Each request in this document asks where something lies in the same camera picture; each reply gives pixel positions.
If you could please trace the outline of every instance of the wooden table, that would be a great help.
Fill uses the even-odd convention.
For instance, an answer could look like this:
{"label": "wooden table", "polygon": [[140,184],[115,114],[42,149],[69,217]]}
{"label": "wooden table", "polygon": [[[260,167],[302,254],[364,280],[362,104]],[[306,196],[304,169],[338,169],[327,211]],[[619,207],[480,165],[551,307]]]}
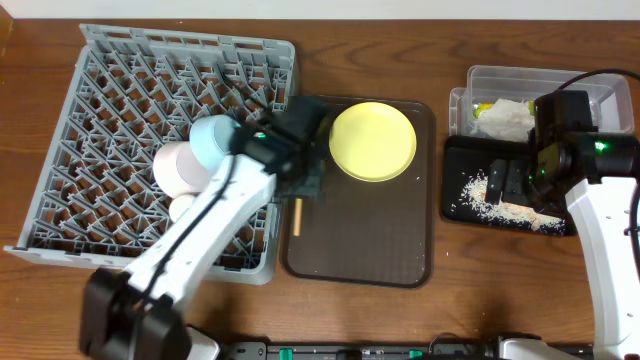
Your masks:
{"label": "wooden table", "polygon": [[[640,72],[640,23],[631,22],[96,22],[290,40],[306,94],[429,105],[438,119],[438,171],[433,174],[438,178],[448,136],[449,92],[465,86],[470,66]],[[22,228],[85,43],[78,23],[16,21],[6,56],[0,58],[2,245],[14,245]],[[640,114],[640,84],[630,85]],[[79,358],[80,296],[89,274],[33,265],[0,252],[0,358]],[[265,286],[204,283],[187,320],[223,341],[267,337],[280,342],[424,343],[445,331],[469,338],[524,331],[549,342],[589,343],[593,337],[591,297],[577,238],[440,218],[434,276],[421,289],[300,280],[278,265],[274,280]]]}

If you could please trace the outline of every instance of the clear plastic container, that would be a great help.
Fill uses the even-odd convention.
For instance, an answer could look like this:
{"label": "clear plastic container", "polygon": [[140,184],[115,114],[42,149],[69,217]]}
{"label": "clear plastic container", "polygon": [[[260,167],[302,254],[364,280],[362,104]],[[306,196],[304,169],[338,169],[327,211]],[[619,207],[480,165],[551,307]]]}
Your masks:
{"label": "clear plastic container", "polygon": [[[466,91],[457,90],[455,94],[452,91],[451,101],[455,103],[449,104],[449,134],[487,137],[475,126],[474,105],[495,103],[501,98],[522,102],[535,100],[580,74],[581,72],[564,70],[473,66],[467,74]],[[629,84],[623,76],[596,75],[583,79],[568,89],[586,90],[589,93],[593,123],[598,126],[599,131],[633,132],[631,94]],[[457,108],[454,119],[451,118],[452,108]]]}

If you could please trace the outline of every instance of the black baking tray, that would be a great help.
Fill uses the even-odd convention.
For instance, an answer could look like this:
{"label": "black baking tray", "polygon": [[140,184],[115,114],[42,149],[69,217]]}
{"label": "black baking tray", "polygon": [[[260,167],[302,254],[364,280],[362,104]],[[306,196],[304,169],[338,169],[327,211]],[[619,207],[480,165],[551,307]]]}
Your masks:
{"label": "black baking tray", "polygon": [[444,145],[444,168],[442,171],[442,197],[440,212],[449,220],[472,224],[490,225],[507,229],[517,229],[533,233],[551,235],[573,235],[575,229],[571,221],[565,218],[565,226],[561,229],[541,228],[532,231],[530,224],[500,222],[481,218],[470,206],[460,201],[462,189],[481,171],[489,174],[491,163],[496,159],[529,161],[530,149],[526,143],[482,139],[470,136],[451,136]]}
{"label": "black baking tray", "polygon": [[282,263],[293,276],[398,288],[416,288],[433,270],[435,117],[414,102],[320,96],[335,113],[362,102],[400,110],[416,132],[416,154],[397,177],[364,182],[328,159],[322,197],[303,200],[300,236],[294,206],[283,234]]}

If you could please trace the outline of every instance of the gray dish rack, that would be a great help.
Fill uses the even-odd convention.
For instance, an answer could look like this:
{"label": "gray dish rack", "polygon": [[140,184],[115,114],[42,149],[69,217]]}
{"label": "gray dish rack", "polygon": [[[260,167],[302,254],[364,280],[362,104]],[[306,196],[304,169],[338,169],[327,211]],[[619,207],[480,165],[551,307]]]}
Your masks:
{"label": "gray dish rack", "polygon": [[[76,64],[16,246],[35,263],[122,268],[171,225],[171,199],[155,183],[162,144],[188,140],[200,117],[251,121],[261,110],[224,73],[273,111],[296,92],[295,48],[286,41],[81,25]],[[209,279],[264,284],[275,270],[281,205],[247,219]]]}

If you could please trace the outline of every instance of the yellow plate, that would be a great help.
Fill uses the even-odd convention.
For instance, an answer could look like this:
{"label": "yellow plate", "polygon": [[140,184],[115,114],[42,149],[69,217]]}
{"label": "yellow plate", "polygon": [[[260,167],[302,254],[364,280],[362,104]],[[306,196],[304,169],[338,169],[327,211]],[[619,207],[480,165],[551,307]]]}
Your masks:
{"label": "yellow plate", "polygon": [[413,160],[416,142],[416,132],[404,114],[392,106],[368,102],[336,118],[329,149],[344,172],[376,182],[400,175]]}

